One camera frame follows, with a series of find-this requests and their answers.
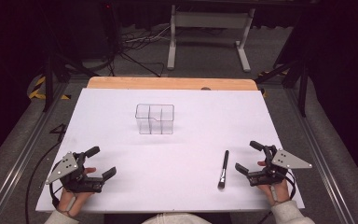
metal bracket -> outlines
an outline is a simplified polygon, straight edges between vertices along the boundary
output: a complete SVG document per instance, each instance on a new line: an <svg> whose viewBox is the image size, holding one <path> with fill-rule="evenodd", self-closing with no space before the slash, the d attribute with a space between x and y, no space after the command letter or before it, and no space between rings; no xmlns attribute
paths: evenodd
<svg viewBox="0 0 358 224"><path fill-rule="evenodd" d="M301 160L299 157L285 151L283 149L278 149L274 158L272 159L272 164L280 166L286 169L306 169L312 168L312 164Z"/></svg>
<svg viewBox="0 0 358 224"><path fill-rule="evenodd" d="M63 176L71 174L77 169L77 162L72 152L68 152L61 160L61 162L54 168L51 175L46 180L46 184L49 185L52 182L60 179Z"/></svg>

human hand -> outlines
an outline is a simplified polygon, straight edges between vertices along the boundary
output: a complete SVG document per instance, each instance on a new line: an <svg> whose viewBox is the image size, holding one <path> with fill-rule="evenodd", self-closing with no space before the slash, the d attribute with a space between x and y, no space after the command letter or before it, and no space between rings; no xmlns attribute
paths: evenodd
<svg viewBox="0 0 358 224"><path fill-rule="evenodd" d="M94 173L96 170L95 167L86 168L84 169L84 174ZM92 194L94 194L94 192L73 193L66 188L62 188L60 203L58 204L57 210L68 217L75 217L79 214L81 207ZM75 201L73 202L72 207L68 208L74 197Z"/></svg>
<svg viewBox="0 0 358 224"><path fill-rule="evenodd" d="M266 166L264 161L258 161L257 164ZM281 183L272 185L276 195L275 199L271 190L271 185L257 185L257 187L266 194L267 200L271 206L290 201L289 189L287 188L287 181L285 179Z"/></svg>

wrist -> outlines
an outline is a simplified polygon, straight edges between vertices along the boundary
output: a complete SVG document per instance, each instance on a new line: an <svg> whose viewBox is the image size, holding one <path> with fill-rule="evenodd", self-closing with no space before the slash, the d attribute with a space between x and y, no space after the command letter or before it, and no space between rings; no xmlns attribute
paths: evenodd
<svg viewBox="0 0 358 224"><path fill-rule="evenodd" d="M272 206L276 206L276 205L281 204L281 203L287 203L287 202L289 202L289 201L291 201L291 200L290 200L290 199L287 199L287 200L284 200L284 201L281 201L281 202L280 202L280 201L275 201Z"/></svg>
<svg viewBox="0 0 358 224"><path fill-rule="evenodd" d="M74 218L74 217L75 217L75 216L72 216L72 215L69 213L69 211L62 211L62 210L60 210L59 208L57 208L57 211L58 211L59 213L63 214L64 216L66 216L66 217L70 217L70 218Z"/></svg>

table leg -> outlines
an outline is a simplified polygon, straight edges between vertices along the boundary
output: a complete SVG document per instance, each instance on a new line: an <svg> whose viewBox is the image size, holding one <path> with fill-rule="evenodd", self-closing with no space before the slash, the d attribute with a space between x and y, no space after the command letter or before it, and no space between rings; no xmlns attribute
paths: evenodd
<svg viewBox="0 0 358 224"><path fill-rule="evenodd" d="M168 62L167 69L173 70L175 67L175 53L176 53L176 38L175 38L175 15L176 15L176 7L172 6L171 11L171 42L170 42L170 52L168 53Z"/></svg>
<svg viewBox="0 0 358 224"><path fill-rule="evenodd" d="M243 47L245 46L246 38L248 37L254 14L255 14L255 9L254 8L250 9L246 23L243 26L242 39L241 39L241 41L236 41L237 51L238 51L238 54L240 55L240 60L241 60L241 64L242 64L242 68L243 68L244 72L251 71L251 67L249 65L249 62L248 62L248 59L246 57L245 50L243 49Z"/></svg>

aluminum rail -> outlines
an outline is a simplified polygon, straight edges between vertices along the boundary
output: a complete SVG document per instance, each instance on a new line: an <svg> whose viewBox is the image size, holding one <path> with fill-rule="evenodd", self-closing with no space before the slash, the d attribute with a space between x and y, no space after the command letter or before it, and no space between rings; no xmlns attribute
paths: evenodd
<svg viewBox="0 0 358 224"><path fill-rule="evenodd" d="M17 158L15 164L8 172L6 180L2 187L0 188L0 215L5 208L5 205L10 198L14 188L16 188L22 173L25 170L25 167L28 164L28 161L31 159L35 145L37 144L39 137L45 128L48 119L51 117L52 112L54 111L55 106L60 100L60 97L63 95L68 84L66 83L59 83L57 84L57 89L54 92L54 101L52 102L51 106L49 107L48 111L44 112L40 118L38 119L31 136L29 137L27 143L25 144L24 148L20 156Z"/></svg>
<svg viewBox="0 0 358 224"><path fill-rule="evenodd" d="M301 125L301 128L303 129L305 135L308 138L312 157L315 160L316 167L319 170L319 173L322 177L322 181L324 182L324 186L327 189L330 199L334 207L336 208L336 212L341 223L354 224L355 222L351 216L351 212L346 205L345 200L338 188L336 179L334 178L327 165L326 160L324 159L324 154L322 153L318 142L316 141L315 135L313 134L310 124L308 123L307 119L303 118L298 111L295 91L293 89L285 89L285 91L291 106L296 111L296 116Z"/></svg>

